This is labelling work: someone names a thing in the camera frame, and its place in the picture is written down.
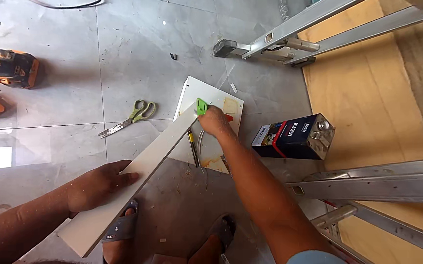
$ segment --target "blue sleeve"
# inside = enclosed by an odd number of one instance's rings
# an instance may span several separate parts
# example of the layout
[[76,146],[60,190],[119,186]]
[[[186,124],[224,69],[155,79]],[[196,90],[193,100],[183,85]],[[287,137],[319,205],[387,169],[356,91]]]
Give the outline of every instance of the blue sleeve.
[[319,250],[306,250],[292,256],[286,264],[347,264],[342,259]]

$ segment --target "white board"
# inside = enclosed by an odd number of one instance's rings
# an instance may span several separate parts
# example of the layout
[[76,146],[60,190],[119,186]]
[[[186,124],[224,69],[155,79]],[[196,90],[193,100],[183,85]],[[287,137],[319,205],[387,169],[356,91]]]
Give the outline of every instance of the white board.
[[109,226],[124,211],[126,203],[140,191],[171,153],[189,127],[197,120],[195,108],[195,104],[190,105],[121,172],[121,174],[138,172],[140,178],[136,183],[120,191],[109,203],[90,211],[80,212],[58,232],[58,236],[78,255],[87,257],[91,253]]
[[[225,114],[232,116],[233,121],[229,124],[234,132],[238,134],[239,125],[241,124],[241,115],[243,114],[244,101],[191,76],[187,77],[187,80],[182,87],[174,119],[176,119],[190,105],[194,104],[197,98],[201,98],[208,104],[221,108]],[[199,149],[198,136],[202,130],[202,126],[199,122],[192,126],[192,134],[194,135],[197,150]],[[205,168],[229,174],[225,163],[221,159],[223,150],[221,149],[218,141],[213,136],[203,133],[201,145],[201,153],[198,155],[200,164]],[[192,150],[190,148],[190,142],[187,137],[183,137],[179,141],[168,157],[189,164],[195,164],[192,156]]]

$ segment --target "green tool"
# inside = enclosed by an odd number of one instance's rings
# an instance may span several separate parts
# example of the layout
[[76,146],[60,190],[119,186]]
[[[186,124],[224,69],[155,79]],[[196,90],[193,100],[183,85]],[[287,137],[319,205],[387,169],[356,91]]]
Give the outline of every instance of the green tool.
[[208,109],[208,104],[200,98],[197,98],[197,115],[204,115]]

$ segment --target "gray tile floor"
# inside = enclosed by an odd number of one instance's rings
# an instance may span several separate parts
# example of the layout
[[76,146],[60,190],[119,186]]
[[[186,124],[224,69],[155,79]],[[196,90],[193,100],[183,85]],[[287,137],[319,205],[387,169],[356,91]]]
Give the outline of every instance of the gray tile floor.
[[[212,56],[219,39],[250,42],[281,22],[277,0],[109,0],[79,10],[0,1],[0,48],[33,54],[44,74],[37,89],[0,85],[7,104],[0,117],[0,147],[10,151],[0,161],[0,213],[106,162],[133,159],[172,122],[188,75],[228,93],[229,84],[236,85],[234,95],[244,100],[240,138],[248,146],[260,126],[310,114],[300,70]],[[178,54],[178,60],[169,53]],[[158,103],[154,120],[100,140],[97,133],[123,121],[137,99]],[[321,166],[306,160],[262,161],[281,181]],[[167,159],[138,199],[133,263],[149,263],[154,253],[187,257],[223,212],[238,220],[229,261],[273,263],[226,174],[202,174]],[[318,201],[301,205],[310,218],[325,212]],[[161,238],[167,242],[160,243]],[[101,247],[80,260],[52,234],[21,262],[39,259],[102,263]]]

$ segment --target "forearm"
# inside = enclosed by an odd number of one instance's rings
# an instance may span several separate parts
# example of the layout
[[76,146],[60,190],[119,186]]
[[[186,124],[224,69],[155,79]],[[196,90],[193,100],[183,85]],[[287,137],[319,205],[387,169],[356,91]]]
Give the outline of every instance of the forearm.
[[297,201],[233,133],[218,141],[226,156],[239,197],[267,239],[277,264],[304,250],[332,252],[303,214]]
[[0,214],[0,263],[16,261],[68,218],[65,190],[55,189]]
[[297,202],[259,159],[233,133],[218,138],[228,161],[236,189],[256,223],[268,225],[299,213]]

